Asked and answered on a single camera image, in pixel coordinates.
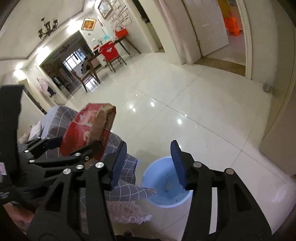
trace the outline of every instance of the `chandelier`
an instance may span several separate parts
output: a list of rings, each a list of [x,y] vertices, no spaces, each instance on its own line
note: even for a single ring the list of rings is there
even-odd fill
[[[46,36],[50,36],[50,34],[51,34],[52,32],[54,32],[54,31],[57,30],[57,19],[54,20],[54,25],[53,25],[52,27],[50,27],[50,21],[48,21],[47,23],[44,22],[44,26],[45,26],[45,28],[46,28],[46,30],[47,30],[46,33],[44,33],[42,29],[40,29],[40,30],[38,31],[38,33],[39,33],[39,38],[41,38],[41,39],[42,39],[42,38],[45,38]]]

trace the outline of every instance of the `hand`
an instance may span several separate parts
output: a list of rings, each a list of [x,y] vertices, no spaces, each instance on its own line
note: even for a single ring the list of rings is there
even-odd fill
[[[23,207],[13,205],[12,203],[4,204],[3,207],[5,208],[8,215],[11,217],[13,222],[22,230],[27,230],[24,223],[30,223],[33,219],[34,214],[24,209]]]

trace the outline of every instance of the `wooden chair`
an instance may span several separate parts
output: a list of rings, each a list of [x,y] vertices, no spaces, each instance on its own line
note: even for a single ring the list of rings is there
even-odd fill
[[[85,91],[87,92],[87,88],[86,88],[86,84],[87,84],[87,82],[88,81],[90,81],[91,80],[91,78],[95,78],[96,79],[96,77],[94,76],[94,74],[92,73],[92,71],[90,71],[90,70],[88,70],[83,76],[81,76],[81,77],[79,77],[78,76],[78,74],[76,73],[76,71],[75,70],[72,70],[71,71],[71,74],[75,77],[75,78],[77,78],[78,80],[80,80],[80,82],[81,82],[81,84],[83,85],[83,87],[84,87],[84,89],[85,89]]]
[[[125,63],[126,65],[126,62],[123,60],[123,58],[119,55],[117,49],[115,48],[115,44],[114,42],[108,42],[104,45],[102,45],[100,47],[100,51],[99,51],[102,55],[104,55],[105,59],[104,61],[107,63],[109,69],[111,70],[111,67],[112,69],[114,70],[114,72],[116,73],[113,65],[112,65],[112,62],[115,61],[115,60],[118,60],[120,64],[121,61]]]

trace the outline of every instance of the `white door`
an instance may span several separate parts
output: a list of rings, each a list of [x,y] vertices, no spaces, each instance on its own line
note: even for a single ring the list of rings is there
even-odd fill
[[[200,41],[203,56],[229,44],[217,0],[184,0],[184,2]]]

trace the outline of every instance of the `light blue bucket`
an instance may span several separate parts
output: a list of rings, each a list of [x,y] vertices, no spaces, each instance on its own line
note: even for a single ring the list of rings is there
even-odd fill
[[[145,170],[142,187],[156,188],[157,193],[148,200],[158,207],[176,207],[184,203],[191,195],[179,183],[171,156],[155,160]]]

